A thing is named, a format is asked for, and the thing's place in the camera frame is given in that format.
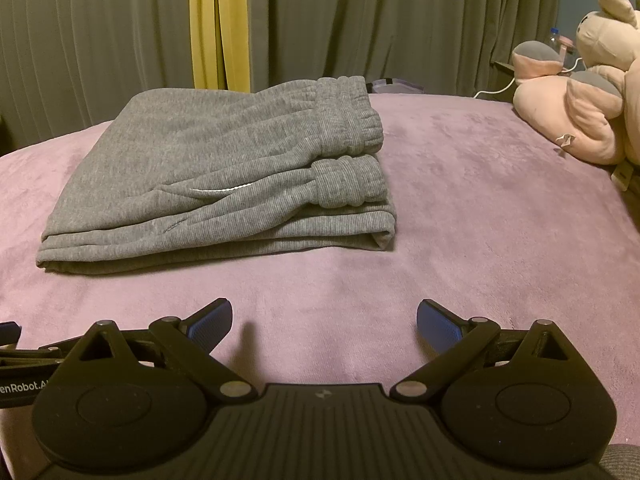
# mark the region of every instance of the pink blanket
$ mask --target pink blanket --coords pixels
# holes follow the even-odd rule
[[[213,355],[257,386],[386,388],[428,358],[414,325],[423,298],[504,328],[548,318],[613,396],[613,442],[640,444],[634,199],[622,198],[606,171],[557,153],[507,104],[371,100],[385,127],[380,162],[398,210],[392,250],[327,248],[119,276],[44,272],[34,260],[46,217],[100,124],[0,158],[0,317],[21,324],[19,346],[33,348],[81,335],[98,319],[144,328],[224,296],[234,327]],[[19,480],[46,464],[29,413],[1,413],[0,445]]]

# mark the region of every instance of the charging cable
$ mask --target charging cable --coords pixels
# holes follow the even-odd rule
[[[582,61],[582,58],[579,57],[578,59],[575,60],[575,64],[571,68],[565,68],[564,70],[562,70],[561,73],[566,74],[568,72],[573,72],[578,67],[578,63],[581,61]],[[491,94],[491,95],[501,94],[502,92],[505,92],[509,88],[511,88],[511,85],[514,83],[514,81],[516,81],[516,78],[513,78],[507,86],[505,86],[502,90],[498,90],[497,92],[487,92],[486,90],[481,90],[476,95],[474,95],[474,99],[477,99],[480,94]]]

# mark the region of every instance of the stuffed animal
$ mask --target stuffed animal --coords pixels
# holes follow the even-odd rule
[[[640,12],[629,0],[598,0],[580,22],[586,71],[563,75],[559,54],[538,41],[513,51],[517,113],[571,155],[593,164],[640,160]]]

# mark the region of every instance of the folded sweatpants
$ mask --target folded sweatpants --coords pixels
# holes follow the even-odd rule
[[[383,250],[395,211],[361,77],[256,94],[135,96],[63,189],[36,262],[85,274],[349,246]]]

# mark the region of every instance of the logo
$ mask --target logo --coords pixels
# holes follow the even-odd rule
[[[316,397],[318,399],[325,400],[328,397],[331,397],[333,394],[329,390],[321,390],[320,392],[316,392]]]
[[[0,386],[0,394],[16,394],[41,390],[47,385],[47,381],[33,381],[32,383],[11,383]]]

